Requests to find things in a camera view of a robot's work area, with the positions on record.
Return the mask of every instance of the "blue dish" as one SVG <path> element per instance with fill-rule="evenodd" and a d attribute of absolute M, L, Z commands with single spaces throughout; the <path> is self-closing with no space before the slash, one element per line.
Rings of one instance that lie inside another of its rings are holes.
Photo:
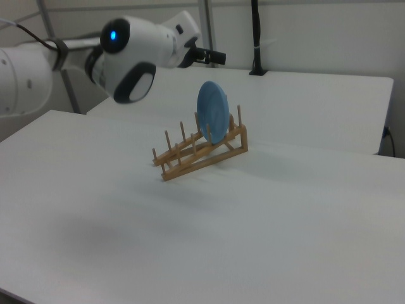
<path fill-rule="evenodd" d="M 197 115 L 201 132 L 207 140 L 207 124 L 213 144 L 225 137 L 229 126 L 229 105 L 225 93 L 217 83 L 207 81 L 201 86 L 197 99 Z"/>

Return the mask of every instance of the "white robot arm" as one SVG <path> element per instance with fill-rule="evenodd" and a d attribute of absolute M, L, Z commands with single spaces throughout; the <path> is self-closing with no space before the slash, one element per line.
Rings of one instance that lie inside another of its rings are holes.
<path fill-rule="evenodd" d="M 124 16 L 100 37 L 0 48 L 0 117 L 38 110 L 49 98 L 52 70 L 79 69 L 116 102 L 131 103 L 148 93 L 156 67 L 225 64 L 225 54 L 196 47 L 200 35 L 183 11 L 160 25 Z"/>

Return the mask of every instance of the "white wall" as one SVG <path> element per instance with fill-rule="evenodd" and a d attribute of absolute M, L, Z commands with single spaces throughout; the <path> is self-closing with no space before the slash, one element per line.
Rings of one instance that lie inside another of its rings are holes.
<path fill-rule="evenodd" d="M 39 37 L 47 37 L 35 0 L 0 0 L 0 8 L 1 17 L 19 21 Z M 31 40 L 32 38 L 22 30 L 0 23 L 0 48 L 15 46 L 20 42 Z M 49 110 L 72 111 L 72 106 L 70 105 L 59 73 L 54 73 L 53 83 L 54 87 L 51 97 L 39 111 L 18 117 L 0 118 L 0 141 L 14 134 Z"/>
<path fill-rule="evenodd" d="M 277 39 L 262 50 L 265 68 L 393 78 L 387 125 L 397 156 L 405 158 L 405 3 L 264 3 L 259 14 L 261 40 Z M 213 20 L 216 47 L 226 52 L 227 67 L 251 68 L 250 1 L 213 0 Z M 389 140 L 382 151 L 391 155 Z"/>
<path fill-rule="evenodd" d="M 123 15 L 161 23 L 187 10 L 200 26 L 197 0 L 46 0 L 45 5 L 55 35 L 62 38 L 100 32 L 108 21 Z M 107 98 L 84 74 L 79 71 L 68 74 L 81 113 L 87 113 Z"/>

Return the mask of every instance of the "white table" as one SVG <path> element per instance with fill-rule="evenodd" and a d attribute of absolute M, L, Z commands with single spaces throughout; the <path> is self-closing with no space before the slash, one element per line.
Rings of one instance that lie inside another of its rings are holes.
<path fill-rule="evenodd" d="M 392 79 L 221 68 L 158 69 L 145 99 L 117 104 L 107 99 L 88 115 L 178 127 L 194 125 L 202 84 L 212 80 L 228 96 L 230 111 L 242 106 L 249 138 L 365 154 L 378 152 Z"/>
<path fill-rule="evenodd" d="M 404 160 L 249 141 L 162 182 L 164 146 L 160 127 L 56 111 L 1 142 L 0 288 L 41 304 L 403 302 Z"/>

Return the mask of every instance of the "blue light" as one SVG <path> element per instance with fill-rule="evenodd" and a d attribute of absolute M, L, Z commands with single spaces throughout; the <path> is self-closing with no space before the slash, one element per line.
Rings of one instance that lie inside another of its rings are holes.
<path fill-rule="evenodd" d="M 116 39 L 116 32 L 113 30 L 110 34 L 111 40 L 115 40 Z"/>

